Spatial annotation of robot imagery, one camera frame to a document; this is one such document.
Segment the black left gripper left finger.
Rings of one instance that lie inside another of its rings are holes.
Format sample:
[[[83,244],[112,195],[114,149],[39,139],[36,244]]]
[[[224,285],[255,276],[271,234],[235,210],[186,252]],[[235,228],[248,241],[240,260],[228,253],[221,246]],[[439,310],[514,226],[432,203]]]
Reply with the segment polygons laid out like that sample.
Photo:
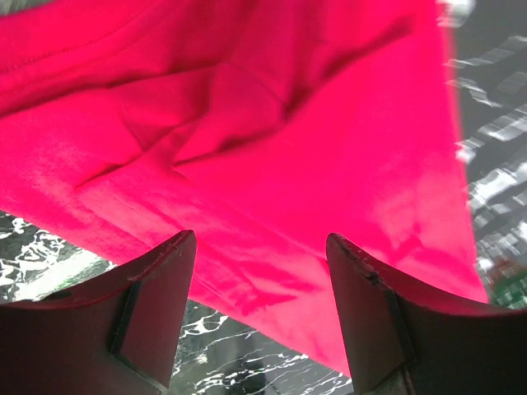
[[[196,250],[184,230],[77,286],[3,304],[2,393],[167,393]]]

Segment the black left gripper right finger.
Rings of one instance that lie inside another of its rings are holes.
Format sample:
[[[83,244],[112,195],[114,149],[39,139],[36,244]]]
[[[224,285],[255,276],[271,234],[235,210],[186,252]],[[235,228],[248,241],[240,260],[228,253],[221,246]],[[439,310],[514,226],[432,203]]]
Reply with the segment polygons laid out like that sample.
[[[326,240],[357,394],[523,394],[526,313],[451,294]]]

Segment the pink red t-shirt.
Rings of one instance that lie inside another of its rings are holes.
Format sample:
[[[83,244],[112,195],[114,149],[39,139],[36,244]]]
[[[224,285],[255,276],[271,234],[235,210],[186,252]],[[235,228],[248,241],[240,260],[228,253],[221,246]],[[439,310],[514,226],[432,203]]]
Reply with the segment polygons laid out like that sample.
[[[487,298],[434,1],[52,1],[1,19],[1,208],[347,373],[325,240]]]

